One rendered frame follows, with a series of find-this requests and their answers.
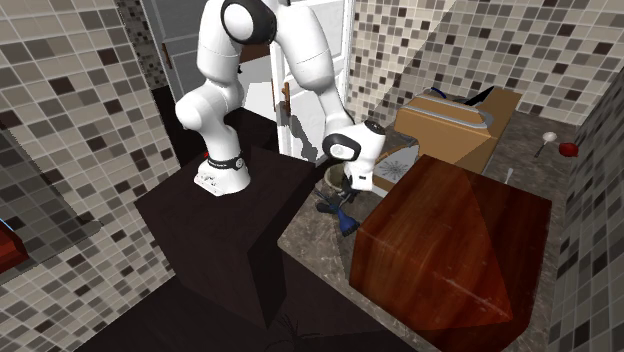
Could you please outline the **grey round pot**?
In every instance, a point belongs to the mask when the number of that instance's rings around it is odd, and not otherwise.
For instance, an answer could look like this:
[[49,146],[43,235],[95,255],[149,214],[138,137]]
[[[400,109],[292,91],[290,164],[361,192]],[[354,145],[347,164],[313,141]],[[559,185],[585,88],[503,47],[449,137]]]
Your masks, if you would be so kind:
[[333,190],[340,192],[343,189],[344,164],[332,165],[324,173],[325,183]]

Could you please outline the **dark blue handheld tool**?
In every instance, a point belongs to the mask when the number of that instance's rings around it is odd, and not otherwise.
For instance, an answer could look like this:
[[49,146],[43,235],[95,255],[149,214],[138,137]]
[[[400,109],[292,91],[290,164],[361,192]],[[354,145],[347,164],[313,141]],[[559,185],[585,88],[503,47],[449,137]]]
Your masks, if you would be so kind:
[[357,231],[360,223],[353,217],[348,216],[342,209],[343,204],[347,202],[347,198],[339,194],[329,197],[318,189],[314,189],[313,193],[320,198],[320,201],[316,204],[316,210],[321,213],[335,215],[343,237],[347,237]]

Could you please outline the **white patterned plate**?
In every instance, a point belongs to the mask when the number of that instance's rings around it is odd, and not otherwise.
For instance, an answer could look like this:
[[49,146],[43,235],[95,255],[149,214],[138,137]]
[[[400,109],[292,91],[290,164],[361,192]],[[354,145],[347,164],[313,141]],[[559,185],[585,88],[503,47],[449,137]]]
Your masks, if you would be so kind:
[[417,144],[399,146],[384,153],[373,171],[372,191],[385,197],[395,184],[409,171],[419,156]]

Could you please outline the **white panelled door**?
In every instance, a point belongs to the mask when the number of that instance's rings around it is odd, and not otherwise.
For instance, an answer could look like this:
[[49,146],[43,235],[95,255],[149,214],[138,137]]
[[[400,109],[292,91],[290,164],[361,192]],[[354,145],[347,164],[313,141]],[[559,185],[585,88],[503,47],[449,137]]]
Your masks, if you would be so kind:
[[[277,0],[281,5],[306,5],[325,33],[333,60],[335,82],[346,100],[353,27],[354,0]],[[322,151],[324,113],[317,96],[295,81],[279,45],[246,46],[240,57],[243,107],[277,123],[279,151],[316,164]]]

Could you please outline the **red-brown wooden box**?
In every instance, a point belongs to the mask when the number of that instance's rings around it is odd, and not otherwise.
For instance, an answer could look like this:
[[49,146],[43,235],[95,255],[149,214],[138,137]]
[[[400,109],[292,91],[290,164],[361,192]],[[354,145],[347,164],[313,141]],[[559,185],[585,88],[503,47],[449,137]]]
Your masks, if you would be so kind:
[[424,155],[357,231],[349,284],[440,352],[529,325],[552,203]]

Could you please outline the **tan cardboard box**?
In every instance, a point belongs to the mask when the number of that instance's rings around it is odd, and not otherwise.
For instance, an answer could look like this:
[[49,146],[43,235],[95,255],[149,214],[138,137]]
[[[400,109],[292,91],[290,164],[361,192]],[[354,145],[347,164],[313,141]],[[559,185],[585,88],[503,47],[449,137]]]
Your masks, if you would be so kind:
[[493,88],[470,106],[422,93],[397,110],[394,129],[413,137],[419,154],[481,173],[502,137],[522,95]]

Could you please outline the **dark robot stand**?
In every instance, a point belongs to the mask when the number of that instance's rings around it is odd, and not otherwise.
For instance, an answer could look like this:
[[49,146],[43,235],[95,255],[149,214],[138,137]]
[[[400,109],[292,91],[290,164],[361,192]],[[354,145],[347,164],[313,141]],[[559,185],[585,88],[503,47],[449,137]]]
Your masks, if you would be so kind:
[[188,289],[266,328],[286,297],[277,240],[308,197],[314,164],[277,150],[277,125],[240,108],[227,124],[251,175],[242,191],[216,197],[195,184],[197,156],[135,203]]

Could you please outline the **grey door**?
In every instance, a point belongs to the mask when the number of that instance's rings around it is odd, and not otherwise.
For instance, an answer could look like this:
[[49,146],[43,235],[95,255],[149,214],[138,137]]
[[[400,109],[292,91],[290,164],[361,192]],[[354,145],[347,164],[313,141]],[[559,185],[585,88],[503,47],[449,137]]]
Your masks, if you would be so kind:
[[201,86],[197,68],[200,19],[206,0],[141,0],[175,101]]

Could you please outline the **red furniture piece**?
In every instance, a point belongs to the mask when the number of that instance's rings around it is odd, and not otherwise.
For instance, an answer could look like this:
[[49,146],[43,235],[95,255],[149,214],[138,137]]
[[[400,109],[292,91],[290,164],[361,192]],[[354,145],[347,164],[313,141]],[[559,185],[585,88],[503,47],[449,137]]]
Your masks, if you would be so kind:
[[0,219],[0,274],[29,259],[20,237]]

